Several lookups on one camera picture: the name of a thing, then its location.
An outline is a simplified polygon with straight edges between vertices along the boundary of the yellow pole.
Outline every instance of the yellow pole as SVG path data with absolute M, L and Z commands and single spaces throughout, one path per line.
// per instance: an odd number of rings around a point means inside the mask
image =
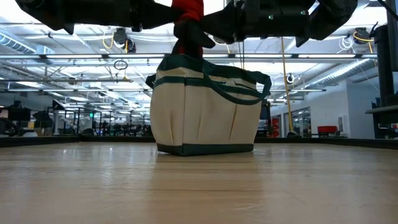
M 290 131 L 293 131 L 293 121 L 292 121 L 292 109 L 290 107 L 290 95 L 289 95 L 289 89 L 287 88 L 287 75 L 286 75 L 286 63 L 285 63 L 285 44 L 284 44 L 284 38 L 280 38 L 282 41 L 282 60 L 284 64 L 284 80 L 285 80 L 285 90 L 286 90 L 286 100 L 287 100 L 287 107 L 289 109 L 289 127 Z

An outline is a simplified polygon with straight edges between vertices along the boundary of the ceiling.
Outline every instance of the ceiling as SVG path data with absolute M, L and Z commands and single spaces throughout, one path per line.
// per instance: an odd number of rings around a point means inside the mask
M 157 0 L 157 2 L 165 5 L 171 5 L 172 0 Z M 204 0 L 205 14 L 221 10 L 224 7 L 223 0 Z M 291 37 L 284 38 L 284 51 L 287 54 L 352 54 L 368 53 L 368 45 L 347 44 L 342 43 L 347 33 L 353 33 L 356 27 L 365 27 L 369 31 L 375 23 L 385 24 L 386 11 L 382 7 L 368 7 L 370 1 L 359 0 L 359 6 L 352 18 L 330 37 L 323 41 L 310 40 L 303 46 L 296 48 L 295 40 Z M 123 54 L 124 50 L 113 45 L 108 49 L 104 44 L 111 45 L 112 33 L 116 27 L 104 27 L 88 24 L 77 24 L 75 26 L 75 35 L 68 35 L 64 30 L 51 30 L 47 26 L 41 24 L 39 21 L 30 17 L 19 9 L 15 0 L 2 0 L 0 7 L 0 33 L 14 35 L 18 41 L 28 46 L 36 47 L 38 45 L 46 46 L 51 49 L 54 54 Z M 173 24 L 167 24 L 152 30 L 144 30 L 141 33 L 133 33 L 128 31 L 129 37 L 134 40 L 137 46 L 138 54 L 167 54 L 170 53 L 175 43 L 175 38 L 172 35 Z M 217 45 L 213 49 L 205 49 L 206 54 L 281 54 L 282 42 L 280 38 L 269 39 L 247 39 L 244 43 L 235 43 L 233 45 Z M 19 52 L 10 49 L 9 47 L 0 45 L 0 54 L 19 54 Z M 24 78 L 26 80 L 48 78 L 51 79 L 67 79 L 75 77 L 77 79 L 90 80 L 110 80 L 115 79 L 116 74 L 118 79 L 126 77 L 130 82 L 90 82 L 77 83 L 70 85 L 68 83 L 52 83 L 52 88 L 72 89 L 72 88 L 110 88 L 110 89 L 134 89 L 143 90 L 148 89 L 144 80 L 146 76 L 155 73 L 157 65 L 161 59 L 134 59 L 127 60 L 129 66 L 126 70 L 118 71 L 113 67 L 115 60 L 55 60 L 53 65 L 46 65 L 43 63 L 36 63 L 34 60 L 7 60 L 2 61 L 3 68 L 0 72 L 1 78 Z M 101 63 L 103 66 L 87 66 L 90 63 Z M 239 62 L 231 62 L 227 58 L 218 63 L 227 64 L 231 66 L 241 67 Z M 286 71 L 291 73 L 296 79 L 295 85 L 300 86 L 305 82 L 310 82 L 317 78 L 317 76 L 327 70 L 337 66 L 334 60 L 323 61 L 322 63 L 316 60 L 306 60 L 297 62 L 287 62 Z M 283 78 L 283 64 L 278 61 L 267 62 L 246 62 L 244 65 L 247 70 L 261 71 L 268 74 L 272 79 L 272 88 L 284 88 Z M 29 88 L 32 86 L 21 85 L 13 83 L 11 88 Z M 60 93 L 56 97 L 64 99 L 64 96 L 75 96 L 87 98 L 92 102 L 110 102 L 120 103 L 120 99 L 125 99 L 127 102 L 138 103 L 141 107 L 150 102 L 150 92 L 117 92 L 117 96 L 113 96 L 118 100 L 114 100 L 112 96 L 100 96 L 98 93 Z

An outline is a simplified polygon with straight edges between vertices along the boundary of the bag handle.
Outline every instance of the bag handle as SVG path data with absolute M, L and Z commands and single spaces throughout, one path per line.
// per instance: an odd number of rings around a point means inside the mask
M 263 75 L 260 72 L 252 72 L 250 74 L 248 74 L 251 78 L 253 78 L 256 82 L 264 84 L 264 89 L 262 90 L 261 96 L 255 100 L 243 100 L 243 99 L 239 99 L 235 96 L 231 96 L 230 94 L 228 94 L 227 92 L 225 92 L 224 90 L 222 90 L 211 78 L 210 75 L 211 73 L 214 71 L 216 65 L 210 64 L 207 61 L 203 61 L 203 66 L 202 66 L 202 72 L 203 72 L 203 78 L 204 81 L 207 82 L 207 84 L 209 85 L 209 87 L 214 90 L 217 94 L 219 94 L 220 96 L 222 96 L 224 99 L 238 104 L 238 105 L 256 105 L 258 103 L 260 103 L 267 95 L 269 95 L 269 88 L 271 87 L 271 83 L 267 82 L 266 80 L 266 76 Z

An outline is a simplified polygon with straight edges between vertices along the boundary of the floor plank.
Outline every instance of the floor plank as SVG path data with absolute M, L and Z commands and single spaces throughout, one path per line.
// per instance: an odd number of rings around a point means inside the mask
M 157 154 L 154 144 L 0 149 L 1 223 L 398 223 L 398 151 L 258 144 Z

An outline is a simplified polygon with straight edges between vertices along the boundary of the canvas tote bag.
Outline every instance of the canvas tote bag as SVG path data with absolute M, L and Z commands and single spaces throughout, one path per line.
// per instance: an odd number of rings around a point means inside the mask
M 262 93 L 256 83 L 264 84 Z M 158 151 L 179 156 L 249 152 L 270 78 L 173 55 L 159 65 L 150 105 Z

